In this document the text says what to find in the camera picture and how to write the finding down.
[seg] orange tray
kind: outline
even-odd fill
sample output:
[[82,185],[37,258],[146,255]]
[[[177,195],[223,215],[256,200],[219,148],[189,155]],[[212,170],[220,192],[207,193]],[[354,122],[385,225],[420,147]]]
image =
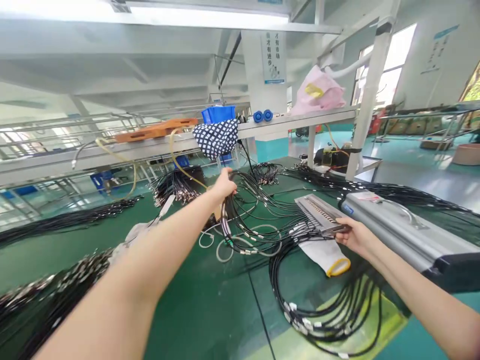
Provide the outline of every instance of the orange tray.
[[144,127],[141,130],[115,135],[115,140],[117,143],[131,143],[145,139],[161,138],[170,135],[177,128],[193,126],[198,123],[199,120],[197,118],[170,119]]

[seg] green workbench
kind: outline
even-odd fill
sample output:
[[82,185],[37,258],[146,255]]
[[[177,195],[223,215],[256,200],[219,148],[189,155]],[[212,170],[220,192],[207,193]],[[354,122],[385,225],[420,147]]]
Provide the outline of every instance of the green workbench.
[[[282,158],[275,162],[292,166],[296,161],[293,158]],[[293,202],[294,198],[311,192],[302,189],[310,188],[308,183],[287,176],[279,176],[278,179],[278,185],[264,186],[267,193],[277,194],[277,200]],[[281,193],[293,189],[299,190]],[[329,197],[323,198],[334,203]],[[244,207],[249,209],[251,205],[245,204]],[[175,203],[167,215],[179,208]],[[151,194],[146,193],[145,198],[135,207],[125,210],[116,218],[105,219],[98,225],[63,234],[37,236],[0,249],[0,292],[66,269],[95,250],[102,251],[116,246],[124,241],[135,224],[152,220],[158,211],[154,207]],[[270,217],[270,213],[263,206],[258,206],[254,214]],[[247,218],[245,221],[250,227],[262,223],[280,227],[285,220],[262,221]],[[210,248],[203,249],[198,244],[193,247],[160,299],[145,358],[326,358],[325,353],[311,346],[285,321],[272,293],[268,266],[252,271],[245,270],[246,265],[252,266],[266,258],[235,253],[229,262],[220,263],[216,258],[216,248],[222,237],[215,232],[213,234],[215,240]],[[204,236],[202,242],[208,244],[210,238]],[[352,263],[355,263],[356,256],[348,249],[342,250]],[[222,246],[221,251],[221,254],[229,253],[227,247]],[[328,279],[322,269],[302,251],[289,256],[280,269],[280,288],[284,296],[299,306],[310,308],[320,306],[337,294],[344,279],[342,276]],[[386,339],[400,331],[405,323],[406,320],[397,322]],[[421,327],[415,323],[413,327],[414,337],[406,336],[405,331],[402,331],[377,358],[401,359],[405,356],[410,359],[425,359],[425,353],[418,351],[418,343],[406,346],[406,342],[416,342],[422,336],[427,341],[432,341]],[[0,348],[0,359],[11,359],[11,351],[12,347]],[[428,354],[439,351],[429,344]]]

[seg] hand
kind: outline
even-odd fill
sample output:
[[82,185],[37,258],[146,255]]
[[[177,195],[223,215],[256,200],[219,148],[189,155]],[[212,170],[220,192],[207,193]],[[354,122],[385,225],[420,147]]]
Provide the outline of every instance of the hand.
[[229,173],[231,172],[231,167],[224,167],[220,172],[220,176],[215,181],[215,185],[213,185],[211,189],[222,201],[228,195],[237,193],[237,184],[229,179]]
[[364,224],[355,221],[350,217],[341,217],[335,219],[337,223],[348,225],[351,229],[346,232],[337,232],[335,240],[343,244],[350,250],[356,252],[362,258],[369,260],[375,244],[380,243],[376,237]]

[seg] pink bag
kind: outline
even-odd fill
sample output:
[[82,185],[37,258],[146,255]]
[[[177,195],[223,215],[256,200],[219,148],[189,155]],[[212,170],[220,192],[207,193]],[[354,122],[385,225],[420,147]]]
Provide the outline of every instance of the pink bag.
[[345,106],[342,98],[344,88],[324,73],[318,65],[312,67],[300,89],[296,93],[295,106],[291,115],[302,115],[320,110],[329,110]]

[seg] checkered cloth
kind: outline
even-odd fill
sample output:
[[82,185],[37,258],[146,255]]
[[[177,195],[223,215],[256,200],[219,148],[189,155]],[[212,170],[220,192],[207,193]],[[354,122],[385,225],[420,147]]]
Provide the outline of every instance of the checkered cloth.
[[239,121],[226,120],[215,124],[195,126],[193,137],[198,147],[210,160],[215,160],[234,148],[239,138]]

